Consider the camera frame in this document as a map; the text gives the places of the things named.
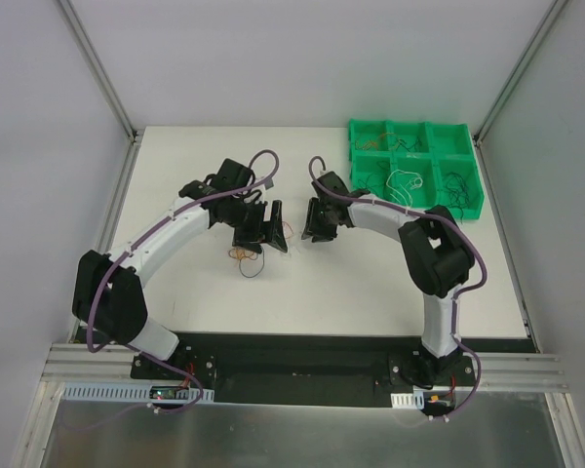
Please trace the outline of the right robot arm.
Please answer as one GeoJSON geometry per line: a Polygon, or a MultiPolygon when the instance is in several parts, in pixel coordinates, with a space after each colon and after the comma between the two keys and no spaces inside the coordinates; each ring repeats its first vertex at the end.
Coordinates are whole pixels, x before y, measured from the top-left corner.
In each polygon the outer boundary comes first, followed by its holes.
{"type": "Polygon", "coordinates": [[[418,353],[401,366],[401,378],[430,389],[454,372],[462,356],[457,331],[457,296],[469,279],[475,255],[443,206],[416,214],[372,195],[350,192],[334,172],[312,178],[316,196],[308,204],[302,237],[330,242],[337,229],[366,229],[397,241],[409,276],[423,294],[423,333],[418,353]]]}

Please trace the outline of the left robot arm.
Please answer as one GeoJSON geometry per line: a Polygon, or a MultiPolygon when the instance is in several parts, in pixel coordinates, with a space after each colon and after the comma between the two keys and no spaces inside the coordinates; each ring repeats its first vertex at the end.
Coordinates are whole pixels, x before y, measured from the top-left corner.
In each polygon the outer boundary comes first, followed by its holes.
{"type": "Polygon", "coordinates": [[[104,343],[152,356],[153,368],[164,378],[180,377],[187,358],[177,349],[177,334],[150,317],[144,287],[179,249],[218,223],[232,228],[236,248],[286,252],[282,203],[260,198],[273,177],[257,177],[252,165],[225,159],[216,173],[185,184],[134,239],[107,253],[86,252],[78,263],[72,313],[86,326],[89,351],[102,349],[94,343],[99,333],[104,343]]]}

